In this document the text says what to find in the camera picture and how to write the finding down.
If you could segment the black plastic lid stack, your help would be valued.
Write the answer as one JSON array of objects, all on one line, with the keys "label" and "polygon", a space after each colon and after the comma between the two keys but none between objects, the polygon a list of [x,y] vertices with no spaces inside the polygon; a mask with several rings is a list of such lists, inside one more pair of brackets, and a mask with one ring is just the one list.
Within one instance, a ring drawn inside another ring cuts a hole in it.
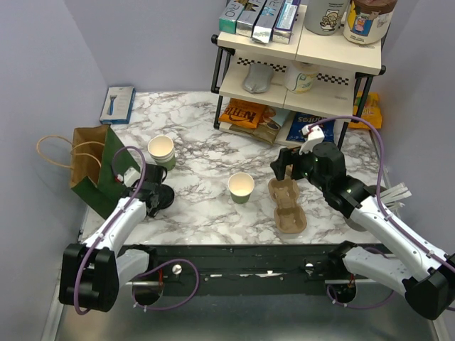
[{"label": "black plastic lid stack", "polygon": [[173,204],[175,199],[175,192],[173,189],[165,184],[160,184],[158,189],[159,203],[156,207],[157,210],[165,210]]}]

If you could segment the green paper cup stack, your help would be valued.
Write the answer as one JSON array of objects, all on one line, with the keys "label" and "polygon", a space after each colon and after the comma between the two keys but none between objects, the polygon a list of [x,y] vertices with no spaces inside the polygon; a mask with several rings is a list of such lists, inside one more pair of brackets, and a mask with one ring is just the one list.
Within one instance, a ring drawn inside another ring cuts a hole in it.
[{"label": "green paper cup stack", "polygon": [[174,143],[168,136],[156,136],[148,143],[148,152],[158,166],[171,171],[176,165]]}]

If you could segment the single green paper cup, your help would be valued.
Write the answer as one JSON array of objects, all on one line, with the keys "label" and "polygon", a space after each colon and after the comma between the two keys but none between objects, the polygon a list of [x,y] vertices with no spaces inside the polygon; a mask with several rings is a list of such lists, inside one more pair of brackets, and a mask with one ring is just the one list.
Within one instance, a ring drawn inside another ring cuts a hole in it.
[{"label": "single green paper cup", "polygon": [[230,176],[228,189],[234,203],[245,204],[248,202],[252,191],[255,188],[255,181],[247,173],[236,173]]}]

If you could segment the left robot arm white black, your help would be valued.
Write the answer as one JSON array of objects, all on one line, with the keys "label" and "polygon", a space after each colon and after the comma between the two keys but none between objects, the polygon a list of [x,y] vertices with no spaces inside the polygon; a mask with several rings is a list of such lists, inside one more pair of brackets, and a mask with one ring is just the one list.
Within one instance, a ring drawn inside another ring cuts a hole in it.
[{"label": "left robot arm white black", "polygon": [[173,203],[172,188],[163,184],[166,177],[163,166],[146,164],[145,180],[134,181],[121,194],[103,225],[84,242],[67,246],[60,275],[60,303],[107,312],[126,282],[135,276],[143,281],[155,277],[158,264],[145,248],[120,250],[139,223]]}]

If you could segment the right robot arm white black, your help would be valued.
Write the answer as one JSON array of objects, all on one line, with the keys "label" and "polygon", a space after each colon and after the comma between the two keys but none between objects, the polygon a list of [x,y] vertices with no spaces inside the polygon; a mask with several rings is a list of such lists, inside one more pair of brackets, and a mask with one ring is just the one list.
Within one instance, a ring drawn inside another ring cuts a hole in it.
[{"label": "right robot arm white black", "polygon": [[340,254],[327,261],[330,275],[352,273],[381,283],[428,320],[436,320],[454,302],[454,255],[424,240],[380,205],[379,195],[346,173],[345,157],[335,144],[321,142],[308,152],[282,148],[270,166],[277,180],[283,180],[291,166],[291,179],[307,179],[330,207],[369,231],[395,256],[386,259],[344,242]]}]

